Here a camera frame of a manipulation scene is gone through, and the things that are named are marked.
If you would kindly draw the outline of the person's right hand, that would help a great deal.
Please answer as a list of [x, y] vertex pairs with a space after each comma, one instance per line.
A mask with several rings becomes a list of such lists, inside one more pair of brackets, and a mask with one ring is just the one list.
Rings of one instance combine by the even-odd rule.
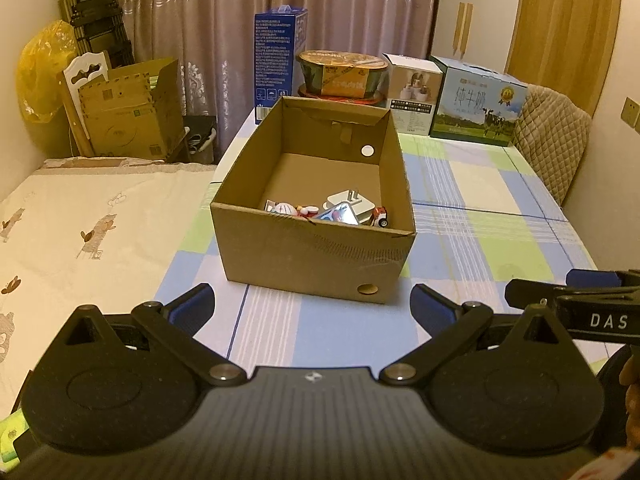
[[620, 384], [626, 388], [625, 404], [627, 414], [638, 418], [640, 403], [639, 372], [633, 356], [627, 360], [620, 372]]

